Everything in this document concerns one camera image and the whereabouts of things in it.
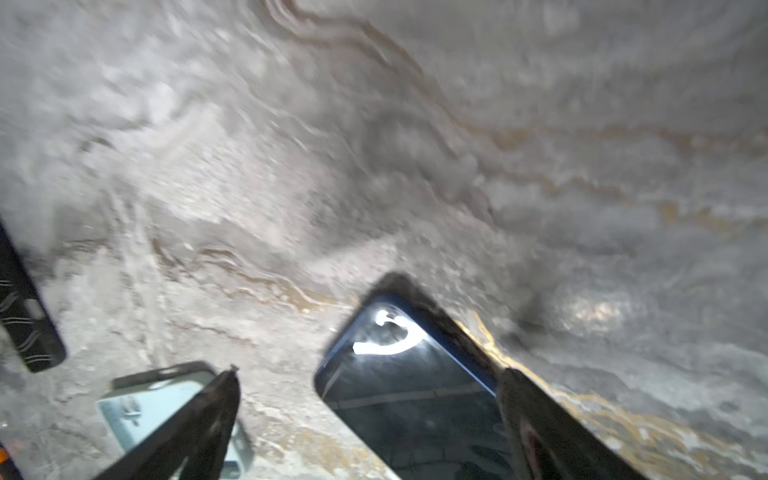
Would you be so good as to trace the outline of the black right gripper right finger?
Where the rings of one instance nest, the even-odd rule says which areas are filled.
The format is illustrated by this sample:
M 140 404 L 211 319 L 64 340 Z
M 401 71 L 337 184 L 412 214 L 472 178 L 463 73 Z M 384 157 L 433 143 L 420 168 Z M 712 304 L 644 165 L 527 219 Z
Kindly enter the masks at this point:
M 498 378 L 496 400 L 515 479 L 642 479 L 519 370 Z

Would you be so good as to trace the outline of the black smartphone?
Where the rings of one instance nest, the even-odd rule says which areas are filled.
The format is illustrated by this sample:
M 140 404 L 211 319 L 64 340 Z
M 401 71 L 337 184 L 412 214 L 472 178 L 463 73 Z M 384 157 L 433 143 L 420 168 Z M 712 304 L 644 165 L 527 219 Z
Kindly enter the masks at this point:
M 366 293 L 314 389 L 400 479 L 514 476 L 493 362 L 403 273 Z

